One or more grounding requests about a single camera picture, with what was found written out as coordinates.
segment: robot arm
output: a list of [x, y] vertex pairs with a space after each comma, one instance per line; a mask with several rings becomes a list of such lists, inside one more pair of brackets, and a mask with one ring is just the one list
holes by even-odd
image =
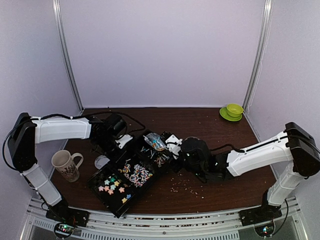
[[[127, 134], [116, 139], [126, 127], [126, 122], [117, 114], [100, 120], [95, 116], [41, 119], [30, 118], [27, 113], [22, 113], [15, 126], [19, 127], [8, 140], [14, 167], [34, 186], [55, 216], [65, 219], [73, 216], [78, 226], [85, 226], [86, 221], [81, 219], [88, 219], [88, 212], [68, 207], [67, 201], [38, 165], [35, 144], [62, 139], [90, 139], [102, 148], [105, 155], [112, 158], [118, 156], [132, 139]], [[204, 141], [194, 137], [182, 141], [172, 135], [166, 143], [174, 156], [173, 165], [178, 166], [176, 170], [185, 168], [203, 182], [221, 182], [267, 165], [288, 162], [274, 186], [263, 195], [262, 205], [240, 212], [244, 226], [280, 217], [280, 206], [288, 194], [303, 179], [320, 170], [319, 155], [312, 148], [316, 145], [313, 137], [293, 122], [286, 124], [285, 131], [264, 142], [220, 154], [212, 154]]]
[[294, 122], [285, 128], [266, 141], [220, 154], [211, 154], [202, 140], [187, 138], [181, 144], [182, 165], [202, 182], [221, 182], [264, 166], [288, 162], [276, 183], [262, 196], [262, 205], [240, 212], [243, 226], [270, 221], [281, 217], [282, 203], [299, 183], [320, 170], [314, 138]]
[[59, 193], [35, 157], [35, 144], [63, 139], [90, 139], [103, 152], [112, 157], [122, 151], [133, 137], [125, 135], [119, 140], [116, 136], [125, 128], [126, 122], [117, 114], [100, 120], [95, 116], [79, 119], [52, 117], [41, 119], [21, 113], [15, 123], [19, 126], [8, 139], [13, 166], [31, 184], [48, 204], [47, 217], [54, 220], [75, 217], [76, 225], [85, 226], [89, 213], [68, 207], [68, 202]]

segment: green saucer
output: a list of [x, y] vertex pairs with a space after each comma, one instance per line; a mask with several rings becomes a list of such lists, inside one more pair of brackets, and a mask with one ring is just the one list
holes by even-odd
[[233, 116], [228, 115], [226, 107], [223, 107], [223, 108], [220, 109], [220, 115], [224, 119], [226, 119], [228, 121], [231, 121], [231, 122], [237, 122], [237, 121], [240, 121], [242, 119], [242, 115], [237, 116], [237, 117], [233, 117]]

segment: white wall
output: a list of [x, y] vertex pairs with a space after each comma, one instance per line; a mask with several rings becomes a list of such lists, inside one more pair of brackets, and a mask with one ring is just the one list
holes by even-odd
[[83, 105], [242, 104], [264, 4], [264, 0], [61, 1]]
[[[21, 112], [77, 115], [63, 62], [51, 0], [0, 0], [0, 141]], [[37, 146], [49, 173], [61, 141]], [[0, 157], [0, 236], [16, 240], [32, 192]]]
[[[276, 0], [262, 70], [249, 119], [261, 140], [296, 122], [320, 146], [320, 1]], [[278, 174], [283, 164], [274, 166]], [[295, 195], [311, 239], [320, 236], [320, 174], [304, 181]]]

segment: wire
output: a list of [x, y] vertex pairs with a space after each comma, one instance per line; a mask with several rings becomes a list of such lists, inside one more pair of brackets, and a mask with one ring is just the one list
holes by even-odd
[[23, 121], [21, 123], [19, 123], [17, 126], [15, 126], [14, 128], [12, 128], [12, 130], [6, 135], [6, 137], [4, 138], [4, 141], [3, 141], [3, 144], [2, 144], [2, 158], [3, 158], [3, 161], [5, 162], [5, 164], [12, 170], [15, 170], [15, 171], [18, 171], [18, 169], [16, 169], [15, 167], [11, 166], [8, 162], [7, 162], [7, 159], [6, 159], [6, 154], [5, 154], [5, 149], [6, 149], [6, 142], [8, 140], [8, 138], [10, 137], [10, 135], [19, 127], [21, 127], [23, 124], [26, 124], [28, 123], [30, 120], [34, 120], [32, 118], [26, 120], [26, 121]]
[[245, 153], [244, 150], [236, 148], [235, 146], [233, 146], [231, 143], [227, 143], [225, 145], [210, 149], [210, 152], [216, 151], [216, 150], [220, 150], [220, 149], [224, 149], [225, 147], [231, 147], [233, 150], [235, 150], [238, 153]]
[[283, 220], [281, 226], [272, 234], [272, 236], [276, 235], [276, 234], [281, 230], [281, 228], [284, 226], [284, 224], [285, 224], [285, 222], [286, 222], [286, 220], [287, 220], [287, 218], [288, 218], [289, 205], [288, 205], [287, 199], [285, 199], [284, 201], [285, 201], [285, 204], [286, 204], [286, 214], [285, 214], [284, 220]]
[[88, 117], [91, 117], [91, 116], [102, 115], [102, 114], [119, 114], [119, 115], [123, 115], [123, 116], [128, 117], [132, 121], [136, 122], [137, 124], [139, 124], [142, 127], [142, 128], [131, 130], [131, 131], [128, 132], [128, 134], [134, 133], [134, 132], [138, 132], [138, 131], [143, 131], [143, 130], [146, 129], [146, 126], [143, 123], [141, 123], [139, 120], [135, 119], [131, 115], [129, 115], [127, 113], [124, 113], [124, 112], [121, 112], [121, 111], [111, 111], [111, 110], [110, 111], [98, 111], [98, 112], [93, 112], [93, 113], [80, 115], [80, 116], [66, 116], [66, 115], [63, 115], [63, 114], [60, 114], [60, 113], [54, 113], [54, 114], [50, 114], [50, 115], [41, 117], [41, 119], [44, 120], [44, 119], [49, 119], [49, 118], [53, 118], [53, 117], [61, 117], [61, 118], [65, 118], [65, 119], [82, 119], [82, 118], [88, 118]]
[[165, 143], [166, 145], [168, 145], [168, 144], [174, 144], [174, 145], [176, 145], [176, 146], [180, 146], [181, 144], [179, 144], [179, 143], [177, 143], [177, 142], [173, 142], [173, 141], [168, 141], [168, 142], [166, 142]]
[[49, 207], [49, 205], [44, 201], [41, 204], [41, 208], [45, 211], [50, 211], [53, 215], [55, 215], [60, 221], [63, 221], [63, 223], [66, 221], [63, 217], [58, 216], [54, 211], [52, 211]]

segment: coffee mug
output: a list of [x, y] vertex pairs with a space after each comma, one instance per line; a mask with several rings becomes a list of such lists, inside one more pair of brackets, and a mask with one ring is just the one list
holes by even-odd
[[[76, 165], [74, 158], [81, 157], [79, 163]], [[84, 156], [80, 153], [70, 154], [67, 150], [57, 151], [51, 159], [52, 165], [59, 173], [70, 183], [77, 181], [80, 177], [78, 168], [84, 161]]]

